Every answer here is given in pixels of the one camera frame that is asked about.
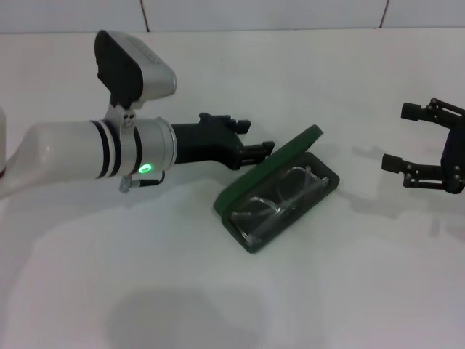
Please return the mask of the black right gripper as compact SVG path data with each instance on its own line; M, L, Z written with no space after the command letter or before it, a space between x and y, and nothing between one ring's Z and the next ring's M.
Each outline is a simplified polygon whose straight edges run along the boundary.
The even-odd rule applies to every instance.
M464 109L432 98L424 108L421 105L404 103L401 118L451 128L442 152L441 167L416 164L385 153L381 169L395 174L402 172L405 188L461 193L464 189Z

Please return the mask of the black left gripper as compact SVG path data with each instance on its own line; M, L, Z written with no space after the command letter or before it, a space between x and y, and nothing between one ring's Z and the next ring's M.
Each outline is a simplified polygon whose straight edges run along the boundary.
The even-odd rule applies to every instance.
M199 114L197 124L172 124L176 141L175 164L215 161L231 170L257 165L271 155L273 141L242 145L237 135L247 134L251 122L230 115Z

